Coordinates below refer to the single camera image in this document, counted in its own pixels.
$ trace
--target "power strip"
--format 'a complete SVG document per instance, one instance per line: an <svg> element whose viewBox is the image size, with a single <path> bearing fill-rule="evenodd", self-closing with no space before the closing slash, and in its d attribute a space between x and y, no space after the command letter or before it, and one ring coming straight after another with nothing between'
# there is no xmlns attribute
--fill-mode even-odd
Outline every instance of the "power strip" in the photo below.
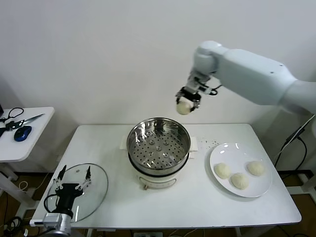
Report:
<svg viewBox="0 0 316 237"><path fill-rule="evenodd" d="M134 237L163 237L162 232L141 232L134 233Z"/></svg>

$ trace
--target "stainless steel steamer basket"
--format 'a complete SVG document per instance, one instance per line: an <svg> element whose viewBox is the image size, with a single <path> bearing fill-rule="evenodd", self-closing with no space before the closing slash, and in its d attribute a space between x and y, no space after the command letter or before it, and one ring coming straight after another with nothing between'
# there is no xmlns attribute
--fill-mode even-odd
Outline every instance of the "stainless steel steamer basket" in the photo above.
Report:
<svg viewBox="0 0 316 237"><path fill-rule="evenodd" d="M152 177L179 171L189 158L190 145L187 130L168 118L146 119L127 137L130 162L139 172Z"/></svg>

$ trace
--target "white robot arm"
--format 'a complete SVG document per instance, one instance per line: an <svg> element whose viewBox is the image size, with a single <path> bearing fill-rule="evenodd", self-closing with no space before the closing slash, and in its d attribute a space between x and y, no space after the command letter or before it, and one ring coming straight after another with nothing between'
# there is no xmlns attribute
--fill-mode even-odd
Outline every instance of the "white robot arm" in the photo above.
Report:
<svg viewBox="0 0 316 237"><path fill-rule="evenodd" d="M187 84L177 93L177 111L186 115L199 107L203 94L216 95L206 82L216 77L227 89L258 105L281 105L288 111L316 114L316 82L297 80L282 64L241 50L203 42L194 53Z"/></svg>

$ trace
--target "computer mouse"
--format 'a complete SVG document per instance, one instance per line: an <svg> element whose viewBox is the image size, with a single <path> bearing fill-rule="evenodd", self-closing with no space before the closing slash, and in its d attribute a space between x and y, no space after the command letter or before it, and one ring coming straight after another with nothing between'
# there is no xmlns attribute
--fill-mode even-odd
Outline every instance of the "computer mouse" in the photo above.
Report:
<svg viewBox="0 0 316 237"><path fill-rule="evenodd" d="M16 130L14 134L14 140L17 142L22 142L28 138L30 132L32 131L31 126L24 126Z"/></svg>

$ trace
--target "white wall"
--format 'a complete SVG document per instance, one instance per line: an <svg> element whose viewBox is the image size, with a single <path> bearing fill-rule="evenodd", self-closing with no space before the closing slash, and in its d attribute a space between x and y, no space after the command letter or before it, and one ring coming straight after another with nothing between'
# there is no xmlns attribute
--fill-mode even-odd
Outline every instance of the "white wall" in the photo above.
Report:
<svg viewBox="0 0 316 237"><path fill-rule="evenodd" d="M315 8L309 0L0 1L0 101L5 107L55 107L39 142L54 154L64 150L78 124L137 123L153 116L250 123L272 153L306 118L280 115L225 88L182 117L174 95L204 40L279 60L311 80ZM267 134L280 116L286 123L274 123L279 132Z"/></svg>

